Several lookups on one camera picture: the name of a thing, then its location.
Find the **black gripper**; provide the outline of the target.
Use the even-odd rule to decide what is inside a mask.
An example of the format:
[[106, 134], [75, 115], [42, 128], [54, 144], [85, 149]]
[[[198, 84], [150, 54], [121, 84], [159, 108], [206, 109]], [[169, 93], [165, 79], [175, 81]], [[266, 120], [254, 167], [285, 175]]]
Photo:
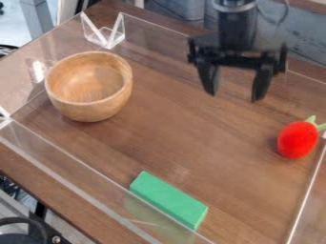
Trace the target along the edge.
[[220, 11], [218, 31], [189, 38], [189, 62], [197, 67], [205, 91], [220, 89], [220, 67], [257, 71], [252, 101], [265, 98], [273, 75], [286, 71], [286, 45], [257, 41], [258, 10]]

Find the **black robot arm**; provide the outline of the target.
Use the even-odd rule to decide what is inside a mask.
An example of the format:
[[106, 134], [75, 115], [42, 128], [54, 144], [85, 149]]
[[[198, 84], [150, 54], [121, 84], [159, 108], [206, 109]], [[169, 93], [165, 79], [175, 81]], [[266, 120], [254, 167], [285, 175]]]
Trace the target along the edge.
[[198, 69], [204, 89], [216, 95], [220, 70], [234, 67], [256, 71], [252, 101], [265, 98], [273, 77], [286, 71], [285, 42], [258, 37], [258, 0], [210, 0], [218, 13], [218, 31], [187, 39], [187, 61]]

